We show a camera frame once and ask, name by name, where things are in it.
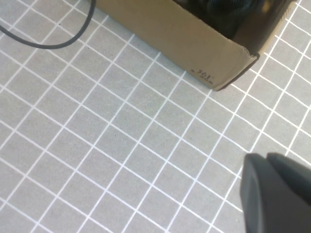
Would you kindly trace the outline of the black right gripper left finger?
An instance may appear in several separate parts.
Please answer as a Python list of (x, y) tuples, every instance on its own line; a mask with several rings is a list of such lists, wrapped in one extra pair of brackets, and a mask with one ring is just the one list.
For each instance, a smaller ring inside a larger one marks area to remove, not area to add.
[(298, 196), (259, 154), (244, 159), (240, 197), (247, 233), (296, 233)]

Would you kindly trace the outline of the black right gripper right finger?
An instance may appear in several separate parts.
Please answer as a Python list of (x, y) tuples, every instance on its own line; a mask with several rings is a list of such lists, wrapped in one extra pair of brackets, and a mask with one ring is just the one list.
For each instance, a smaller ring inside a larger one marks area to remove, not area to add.
[(276, 195), (275, 233), (311, 231), (311, 170), (279, 153), (267, 154), (267, 160), (281, 179)]

